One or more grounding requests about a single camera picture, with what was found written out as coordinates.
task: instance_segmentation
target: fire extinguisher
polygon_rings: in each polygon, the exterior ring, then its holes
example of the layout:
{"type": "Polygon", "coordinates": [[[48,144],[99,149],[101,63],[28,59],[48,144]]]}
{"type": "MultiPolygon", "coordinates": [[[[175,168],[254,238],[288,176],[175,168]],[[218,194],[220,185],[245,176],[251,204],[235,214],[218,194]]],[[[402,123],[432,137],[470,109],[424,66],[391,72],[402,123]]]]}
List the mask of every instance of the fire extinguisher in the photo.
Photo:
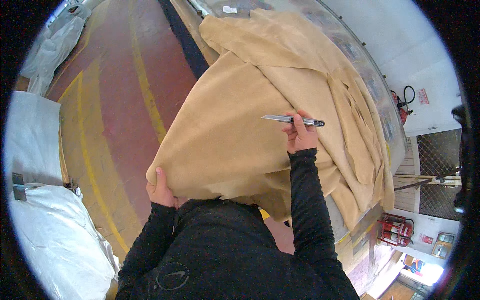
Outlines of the fire extinguisher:
{"type": "Polygon", "coordinates": [[[402,237],[396,233],[387,231],[385,232],[384,240],[392,244],[397,244],[402,247],[406,247],[410,243],[410,238],[402,237]]]}
{"type": "Polygon", "coordinates": [[[400,97],[392,90],[390,90],[390,92],[392,93],[392,96],[393,96],[393,99],[396,100],[396,107],[398,109],[398,113],[400,114],[400,120],[402,121],[402,125],[405,124],[405,122],[407,121],[407,117],[409,115],[412,114],[413,110],[411,109],[408,109],[408,105],[410,103],[413,102],[413,100],[415,99],[415,90],[413,89],[413,87],[411,87],[410,85],[407,85],[404,89],[403,89],[403,102],[402,100],[400,100],[400,97]],[[412,91],[413,91],[413,98],[407,102],[407,99],[405,97],[405,91],[408,89],[408,88],[411,88],[412,91]]]}
{"type": "Polygon", "coordinates": [[[407,223],[400,224],[397,222],[384,222],[383,227],[384,227],[384,230],[386,231],[391,231],[393,233],[399,234],[407,238],[411,237],[413,233],[413,226],[407,223]]]}

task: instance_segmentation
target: red sign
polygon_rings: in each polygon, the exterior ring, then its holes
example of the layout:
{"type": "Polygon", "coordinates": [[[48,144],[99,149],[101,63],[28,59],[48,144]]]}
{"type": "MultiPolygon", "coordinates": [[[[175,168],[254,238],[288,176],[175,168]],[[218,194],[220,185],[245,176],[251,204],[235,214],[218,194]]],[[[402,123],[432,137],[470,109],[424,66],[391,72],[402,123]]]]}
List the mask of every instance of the red sign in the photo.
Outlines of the red sign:
{"type": "Polygon", "coordinates": [[[432,244],[433,243],[433,238],[431,237],[427,237],[426,235],[424,234],[420,234],[420,240],[424,243],[427,243],[427,244],[432,244]]]}
{"type": "Polygon", "coordinates": [[[427,97],[427,92],[425,92],[424,88],[421,89],[421,90],[415,91],[415,95],[418,98],[418,100],[420,101],[421,105],[429,104],[428,97],[427,97]]]}

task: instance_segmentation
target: metal mesh gate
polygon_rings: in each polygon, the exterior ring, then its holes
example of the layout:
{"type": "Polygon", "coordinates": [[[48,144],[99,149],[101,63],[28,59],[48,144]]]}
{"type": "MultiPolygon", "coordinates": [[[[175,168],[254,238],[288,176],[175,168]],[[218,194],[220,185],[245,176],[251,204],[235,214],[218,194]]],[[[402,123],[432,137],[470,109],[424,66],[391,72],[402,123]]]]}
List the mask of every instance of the metal mesh gate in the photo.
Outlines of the metal mesh gate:
{"type": "MultiPolygon", "coordinates": [[[[459,166],[458,150],[461,129],[417,136],[421,175],[439,175],[459,166]]],[[[453,200],[461,187],[424,184],[420,188],[419,213],[459,220],[453,200]]]]}
{"type": "Polygon", "coordinates": [[[443,184],[424,184],[420,187],[419,214],[459,221],[453,199],[461,187],[443,184]]]}
{"type": "Polygon", "coordinates": [[[439,175],[458,167],[461,129],[417,136],[421,175],[439,175]]]}

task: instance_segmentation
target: red floor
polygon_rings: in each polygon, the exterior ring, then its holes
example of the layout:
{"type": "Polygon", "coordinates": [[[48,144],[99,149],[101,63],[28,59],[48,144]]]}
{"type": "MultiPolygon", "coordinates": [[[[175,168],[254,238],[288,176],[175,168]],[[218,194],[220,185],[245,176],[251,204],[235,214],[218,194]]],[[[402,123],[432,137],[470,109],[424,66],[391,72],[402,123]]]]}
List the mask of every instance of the red floor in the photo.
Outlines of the red floor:
{"type": "Polygon", "coordinates": [[[133,22],[138,39],[149,89],[166,130],[196,79],[160,4],[155,0],[134,2],[130,17],[129,2],[126,0],[100,4],[108,5],[105,15],[96,14],[97,9],[94,10],[78,45],[61,66],[60,75],[54,79],[47,97],[57,101],[81,70],[94,59],[100,59],[103,135],[129,201],[143,224],[150,213],[145,172],[159,142],[144,105],[140,79],[134,66],[130,22],[133,22]],[[75,57],[86,41],[88,45],[75,57]]]}

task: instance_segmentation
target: painted concrete floor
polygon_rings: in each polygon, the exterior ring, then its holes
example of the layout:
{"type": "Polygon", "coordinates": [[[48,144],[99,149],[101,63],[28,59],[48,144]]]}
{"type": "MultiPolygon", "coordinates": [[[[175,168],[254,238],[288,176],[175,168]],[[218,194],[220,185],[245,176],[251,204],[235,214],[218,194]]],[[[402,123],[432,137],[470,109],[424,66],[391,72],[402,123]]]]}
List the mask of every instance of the painted concrete floor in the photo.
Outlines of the painted concrete floor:
{"type": "MultiPolygon", "coordinates": [[[[157,1],[106,0],[47,93],[61,103],[69,176],[120,262],[150,214],[145,172],[195,82],[157,1]]],[[[347,274],[373,251],[365,236],[380,214],[373,209],[336,245],[347,274]]],[[[292,230],[265,223],[293,253],[292,230]]]]}

